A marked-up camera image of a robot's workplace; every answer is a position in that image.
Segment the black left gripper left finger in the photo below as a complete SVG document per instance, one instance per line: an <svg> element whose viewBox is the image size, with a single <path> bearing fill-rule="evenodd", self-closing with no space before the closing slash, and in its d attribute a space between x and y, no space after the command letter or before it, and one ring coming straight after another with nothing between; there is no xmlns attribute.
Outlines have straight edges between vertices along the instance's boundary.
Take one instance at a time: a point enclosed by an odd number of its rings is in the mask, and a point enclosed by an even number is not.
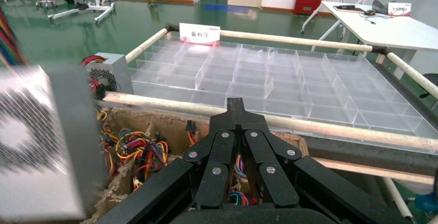
<svg viewBox="0 0 438 224"><path fill-rule="evenodd" d="M207 135L183 153L194 166L191 176L198 209L220 209L230 188L230 168L236 160L237 98L227 99L227 110L210 117Z"/></svg>

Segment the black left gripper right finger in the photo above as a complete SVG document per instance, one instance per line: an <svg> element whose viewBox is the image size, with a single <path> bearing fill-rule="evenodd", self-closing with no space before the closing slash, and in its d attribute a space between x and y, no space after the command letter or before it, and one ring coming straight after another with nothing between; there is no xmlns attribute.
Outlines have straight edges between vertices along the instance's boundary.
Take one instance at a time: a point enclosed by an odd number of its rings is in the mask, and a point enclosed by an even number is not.
<svg viewBox="0 0 438 224"><path fill-rule="evenodd" d="M237 128L239 152L251 190L263 203L297 207L299 196L287 173L302 157L299 149L272 134L263 115L245 110L242 98L237 98Z"/></svg>

